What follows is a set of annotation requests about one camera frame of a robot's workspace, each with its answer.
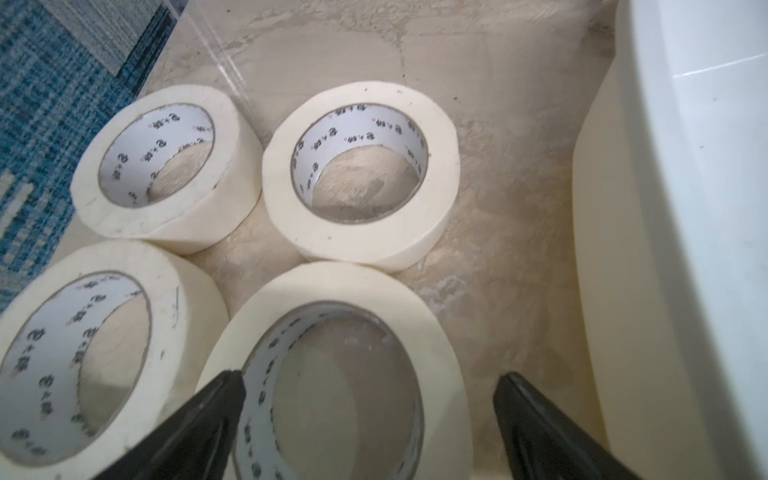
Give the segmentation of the masking tape roll one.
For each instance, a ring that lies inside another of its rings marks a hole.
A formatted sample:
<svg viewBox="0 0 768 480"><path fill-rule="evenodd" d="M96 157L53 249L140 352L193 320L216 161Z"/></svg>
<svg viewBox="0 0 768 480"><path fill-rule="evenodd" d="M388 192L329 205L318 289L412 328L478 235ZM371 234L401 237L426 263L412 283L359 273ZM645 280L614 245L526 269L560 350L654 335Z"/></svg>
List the masking tape roll one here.
<svg viewBox="0 0 768 480"><path fill-rule="evenodd" d="M199 170L170 195L151 188L170 160L207 147ZM176 85L120 110L93 138L70 186L96 234L192 254L229 235L261 194L263 148L233 100L210 86Z"/></svg>

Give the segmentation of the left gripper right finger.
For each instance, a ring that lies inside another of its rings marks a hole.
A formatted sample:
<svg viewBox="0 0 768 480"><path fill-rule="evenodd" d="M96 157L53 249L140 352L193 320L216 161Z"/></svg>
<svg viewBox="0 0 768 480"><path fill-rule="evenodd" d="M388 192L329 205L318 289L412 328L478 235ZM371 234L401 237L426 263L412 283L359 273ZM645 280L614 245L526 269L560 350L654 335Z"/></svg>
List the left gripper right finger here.
<svg viewBox="0 0 768 480"><path fill-rule="evenodd" d="M637 477L517 372L499 378L493 406L515 479Z"/></svg>

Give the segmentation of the masking tape roll five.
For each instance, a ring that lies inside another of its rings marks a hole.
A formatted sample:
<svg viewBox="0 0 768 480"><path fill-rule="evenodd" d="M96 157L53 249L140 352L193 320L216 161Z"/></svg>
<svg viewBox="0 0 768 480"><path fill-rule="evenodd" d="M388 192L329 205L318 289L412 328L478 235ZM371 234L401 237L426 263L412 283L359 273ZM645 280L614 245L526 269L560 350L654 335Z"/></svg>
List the masking tape roll five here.
<svg viewBox="0 0 768 480"><path fill-rule="evenodd" d="M467 479L473 448L467 394L452 345L429 307L373 268L321 261L271 280L229 322L200 374L203 388L225 370L243 376L246 398L225 468L227 479L294 479L274 428L280 369L293 347L322 322L359 316L404 348L418 393L410 438L389 479Z"/></svg>

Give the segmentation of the white plastic storage box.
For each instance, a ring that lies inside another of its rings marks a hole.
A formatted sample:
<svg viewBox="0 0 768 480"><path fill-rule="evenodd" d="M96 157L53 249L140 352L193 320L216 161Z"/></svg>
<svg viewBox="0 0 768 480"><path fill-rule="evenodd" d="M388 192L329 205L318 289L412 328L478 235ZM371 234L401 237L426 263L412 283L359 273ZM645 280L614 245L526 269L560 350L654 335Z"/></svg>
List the white plastic storage box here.
<svg viewBox="0 0 768 480"><path fill-rule="evenodd" d="M589 353L645 479L767 475L767 5L622 1L573 156Z"/></svg>

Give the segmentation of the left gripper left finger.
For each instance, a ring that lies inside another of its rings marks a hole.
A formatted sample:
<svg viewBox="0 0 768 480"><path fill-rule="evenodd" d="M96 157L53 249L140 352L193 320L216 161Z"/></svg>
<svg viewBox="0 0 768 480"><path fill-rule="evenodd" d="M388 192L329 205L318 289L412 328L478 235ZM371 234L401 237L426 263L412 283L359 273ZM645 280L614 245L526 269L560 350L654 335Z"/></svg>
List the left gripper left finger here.
<svg viewBox="0 0 768 480"><path fill-rule="evenodd" d="M103 472L99 479L221 479L236 438L246 389L225 370Z"/></svg>

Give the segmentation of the masking tape roll two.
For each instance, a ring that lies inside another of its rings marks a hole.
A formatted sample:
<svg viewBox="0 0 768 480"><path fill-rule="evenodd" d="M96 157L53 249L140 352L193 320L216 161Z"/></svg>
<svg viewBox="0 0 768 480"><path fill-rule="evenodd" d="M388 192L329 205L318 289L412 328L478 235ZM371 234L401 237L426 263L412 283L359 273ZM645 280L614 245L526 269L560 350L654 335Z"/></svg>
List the masking tape roll two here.
<svg viewBox="0 0 768 480"><path fill-rule="evenodd" d="M324 169L344 152L386 147L419 183L393 212L339 223L314 213ZM456 128L432 99L404 85L361 81L321 92L275 131L262 160L263 199L272 224L306 258L386 272L419 262L443 234L460 183Z"/></svg>

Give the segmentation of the masking tape roll six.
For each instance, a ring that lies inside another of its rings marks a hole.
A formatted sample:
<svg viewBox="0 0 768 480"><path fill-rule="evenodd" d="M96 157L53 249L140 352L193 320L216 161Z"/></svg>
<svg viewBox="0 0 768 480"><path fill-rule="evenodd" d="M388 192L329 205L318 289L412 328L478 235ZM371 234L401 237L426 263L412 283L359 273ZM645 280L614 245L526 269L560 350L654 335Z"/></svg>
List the masking tape roll six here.
<svg viewBox="0 0 768 480"><path fill-rule="evenodd" d="M141 298L141 368L102 428L78 400L87 350L106 319ZM90 479L146 438L194 394L229 321L215 282L146 242L80 248L31 282L1 316L1 475Z"/></svg>

